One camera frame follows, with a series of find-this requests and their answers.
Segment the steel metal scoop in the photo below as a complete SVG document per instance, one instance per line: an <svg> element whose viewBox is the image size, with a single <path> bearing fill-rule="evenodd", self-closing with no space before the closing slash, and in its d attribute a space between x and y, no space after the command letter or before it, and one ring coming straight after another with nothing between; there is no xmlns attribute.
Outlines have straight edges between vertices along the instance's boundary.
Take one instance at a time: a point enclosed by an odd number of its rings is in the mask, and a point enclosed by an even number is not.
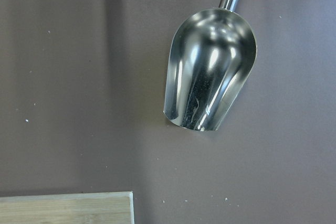
<svg viewBox="0 0 336 224"><path fill-rule="evenodd" d="M257 56L250 24L235 12L238 0L188 17L176 31L167 66L163 112L173 124L215 131L244 86Z"/></svg>

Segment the bamboo cutting board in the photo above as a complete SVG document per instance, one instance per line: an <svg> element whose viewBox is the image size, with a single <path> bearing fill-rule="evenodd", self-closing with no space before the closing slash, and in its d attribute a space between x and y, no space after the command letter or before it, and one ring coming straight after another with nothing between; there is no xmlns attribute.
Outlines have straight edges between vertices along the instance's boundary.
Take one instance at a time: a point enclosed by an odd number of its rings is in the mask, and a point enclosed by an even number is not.
<svg viewBox="0 0 336 224"><path fill-rule="evenodd" d="M133 193L2 197L1 223L134 223Z"/></svg>

